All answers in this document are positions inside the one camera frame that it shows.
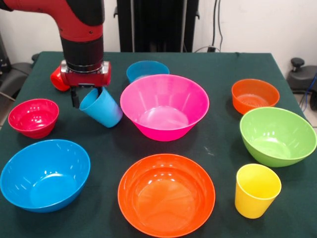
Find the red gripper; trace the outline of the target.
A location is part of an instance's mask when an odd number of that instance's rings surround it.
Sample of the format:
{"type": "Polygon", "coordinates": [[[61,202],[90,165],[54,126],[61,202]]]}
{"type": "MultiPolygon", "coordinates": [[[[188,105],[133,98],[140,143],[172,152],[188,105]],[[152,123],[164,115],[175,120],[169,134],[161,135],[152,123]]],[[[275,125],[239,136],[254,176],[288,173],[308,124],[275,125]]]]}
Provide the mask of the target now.
{"type": "Polygon", "coordinates": [[[60,63],[60,75],[65,85],[70,86],[71,100],[74,108],[80,107],[79,97],[75,87],[92,86],[97,87],[98,96],[103,92],[103,86],[108,86],[111,81],[111,64],[103,61],[97,70],[88,72],[76,72],[71,70],[66,60],[60,63]]]}

